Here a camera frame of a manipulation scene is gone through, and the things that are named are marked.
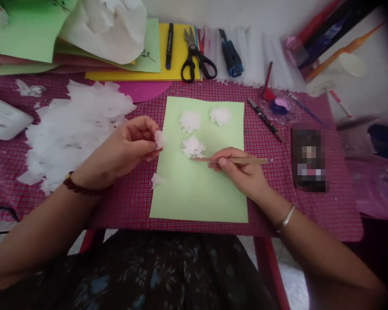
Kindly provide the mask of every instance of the hand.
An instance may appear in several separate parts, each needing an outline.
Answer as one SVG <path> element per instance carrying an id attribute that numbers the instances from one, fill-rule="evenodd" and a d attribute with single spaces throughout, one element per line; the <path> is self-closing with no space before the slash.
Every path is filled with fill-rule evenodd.
<path id="1" fill-rule="evenodd" d="M 218 160 L 218 163 L 209 163 L 208 167 L 214 169 L 215 172 L 223 169 L 240 192 L 258 204 L 264 203 L 265 198 L 268 198 L 273 190 L 268 185 L 261 167 L 250 164 L 236 165 L 226 159 L 230 157 L 245 158 L 254 156 L 229 147 L 214 154 L 211 160 Z"/>
<path id="2" fill-rule="evenodd" d="M 119 126 L 74 172 L 72 181 L 86 189 L 104 189 L 131 172 L 141 161 L 151 161 L 161 150 L 154 142 L 158 124 L 139 116 Z"/>

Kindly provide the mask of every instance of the white plastic container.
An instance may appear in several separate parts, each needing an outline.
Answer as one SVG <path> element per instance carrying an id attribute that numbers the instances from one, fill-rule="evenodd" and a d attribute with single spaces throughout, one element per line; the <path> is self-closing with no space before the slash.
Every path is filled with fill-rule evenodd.
<path id="1" fill-rule="evenodd" d="M 0 100 L 0 140 L 13 139 L 33 122 L 33 117 Z"/>
<path id="2" fill-rule="evenodd" d="M 356 55 L 342 53 L 324 72 L 307 84 L 306 92 L 311 97 L 319 97 L 336 87 L 335 81 L 344 75 L 355 78 L 366 74 L 365 62 Z"/>

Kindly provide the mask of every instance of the phone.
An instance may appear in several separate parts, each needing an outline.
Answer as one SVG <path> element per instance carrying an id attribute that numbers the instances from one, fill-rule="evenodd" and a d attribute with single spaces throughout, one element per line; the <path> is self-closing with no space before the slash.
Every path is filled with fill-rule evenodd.
<path id="1" fill-rule="evenodd" d="M 293 181 L 304 192 L 329 192 L 328 135 L 329 129 L 320 124 L 292 127 Z"/>

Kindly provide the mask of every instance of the green paper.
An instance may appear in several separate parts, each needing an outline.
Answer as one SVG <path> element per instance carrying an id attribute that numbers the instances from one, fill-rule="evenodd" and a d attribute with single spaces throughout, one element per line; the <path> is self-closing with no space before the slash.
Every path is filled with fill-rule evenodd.
<path id="1" fill-rule="evenodd" d="M 145 33 L 145 53 L 142 53 L 136 60 L 135 64 L 120 65 L 116 62 L 106 60 L 95 56 L 77 46 L 71 45 L 67 42 L 57 41 L 55 45 L 55 53 L 78 55 L 97 59 L 118 68 L 130 71 L 144 71 L 144 72 L 161 72 L 160 61 L 160 28 L 158 18 L 147 20 L 147 32 Z"/>
<path id="2" fill-rule="evenodd" d="M 52 70 L 60 65 L 45 62 L 31 64 L 1 64 L 0 75 L 41 73 Z"/>
<path id="3" fill-rule="evenodd" d="M 209 113 L 227 107 L 232 120 L 225 126 L 212 123 Z M 201 115 L 201 128 L 184 133 L 179 119 L 184 111 Z M 208 102 L 190 98 L 168 97 L 163 132 L 168 137 L 160 153 L 157 173 L 167 182 L 157 184 L 153 192 L 150 217 L 174 220 L 248 223 L 247 198 L 227 175 L 214 172 L 207 163 L 185 156 L 182 141 L 195 136 L 204 144 L 204 156 L 233 146 L 244 149 L 244 103 Z"/>
<path id="4" fill-rule="evenodd" d="M 0 29 L 0 54 L 51 63 L 56 37 L 77 1 L 1 1 L 9 24 Z"/>
<path id="5" fill-rule="evenodd" d="M 126 66 L 124 69 L 130 71 L 161 73 L 160 24 L 158 18 L 147 20 L 144 51 L 135 60 L 135 65 Z"/>

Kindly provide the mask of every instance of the bracelet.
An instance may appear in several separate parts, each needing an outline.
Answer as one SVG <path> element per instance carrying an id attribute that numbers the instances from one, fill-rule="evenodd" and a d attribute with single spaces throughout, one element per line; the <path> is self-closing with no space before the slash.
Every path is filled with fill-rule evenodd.
<path id="1" fill-rule="evenodd" d="M 72 179 L 70 178 L 72 176 L 72 173 L 73 171 L 68 173 L 68 175 L 65 177 L 65 180 L 63 181 L 63 184 L 67 187 L 67 189 L 70 189 L 75 193 L 79 193 L 87 196 L 101 196 L 107 193 L 112 188 L 112 185 L 111 185 L 106 189 L 100 189 L 100 190 L 84 189 L 83 187 L 80 187 L 79 185 L 76 185 L 75 183 L 73 183 Z"/>
<path id="2" fill-rule="evenodd" d="M 286 227 L 286 225 L 289 223 L 290 218 L 292 217 L 294 208 L 296 205 L 294 203 L 291 203 L 292 208 L 290 209 L 289 213 L 286 215 L 285 219 L 279 224 L 278 229 L 276 229 L 276 232 L 279 234 L 283 228 Z"/>

